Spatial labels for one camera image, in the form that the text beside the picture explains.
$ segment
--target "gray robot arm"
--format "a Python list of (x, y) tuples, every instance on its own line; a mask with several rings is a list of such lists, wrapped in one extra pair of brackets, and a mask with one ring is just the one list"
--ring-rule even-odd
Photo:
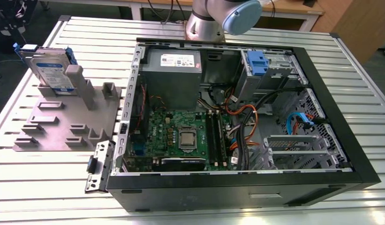
[(193, 0), (185, 33), (189, 40), (221, 41), (224, 31), (239, 35), (255, 25), (261, 14), (257, 0)]

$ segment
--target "ribbed metal surface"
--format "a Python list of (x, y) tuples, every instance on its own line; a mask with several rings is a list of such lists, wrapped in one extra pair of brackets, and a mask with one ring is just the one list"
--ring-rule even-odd
[[(72, 17), (50, 47), (69, 45), (93, 85), (124, 87), (135, 38), (183, 39), (181, 25)], [(252, 29), (227, 42), (306, 48), (382, 182), (310, 207), (126, 213), (109, 194), (82, 193), (88, 152), (14, 152), (10, 147), (36, 103), (37, 79), (25, 74), (0, 116), (0, 221), (78, 224), (385, 224), (385, 102), (327, 34)]]

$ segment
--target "green motherboard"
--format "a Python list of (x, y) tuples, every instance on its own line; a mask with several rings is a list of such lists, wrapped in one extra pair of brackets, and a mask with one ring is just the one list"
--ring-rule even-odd
[(129, 170), (149, 172), (161, 158), (200, 158), (205, 160), (204, 171), (229, 170), (227, 142), (216, 137), (228, 121), (228, 116), (211, 112), (151, 112), (147, 142), (143, 147), (133, 144), (137, 154), (126, 159)]

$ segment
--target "floor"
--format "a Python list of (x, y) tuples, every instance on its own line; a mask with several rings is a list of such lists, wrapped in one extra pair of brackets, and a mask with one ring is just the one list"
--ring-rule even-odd
[[(165, 17), (165, 10), (159, 13)], [(42, 11), (40, 5), (37, 5), (37, 8), (34, 9), (32, 22), (26, 26), (26, 31), (24, 33), (24, 38), (28, 43), (42, 44), (60, 15), (112, 19), (131, 18), (129, 10), (126, 8), (49, 2), (48, 11)], [(159, 21), (159, 18), (152, 15), (149, 10), (145, 9), (143, 15), (147, 20)], [(180, 12), (176, 11), (171, 18), (172, 20), (180, 20)], [(18, 61), (14, 53), (1, 53), (1, 48), (5, 48), (6, 52), (10, 51), (9, 45), (10, 43), (0, 42), (0, 61), (16, 60), (0, 63), (0, 111), (26, 70), (26, 67)], [(374, 53), (368, 62), (364, 63), (364, 70), (385, 94), (385, 56), (382, 55), (382, 52)]]

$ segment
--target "power supply label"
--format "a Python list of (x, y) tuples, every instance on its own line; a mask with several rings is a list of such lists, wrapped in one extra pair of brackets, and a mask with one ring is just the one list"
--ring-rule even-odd
[(160, 56), (161, 67), (195, 67), (192, 55), (163, 54)]
[(64, 67), (58, 63), (36, 63), (40, 75), (49, 87), (57, 92), (73, 91), (69, 78), (64, 75)]

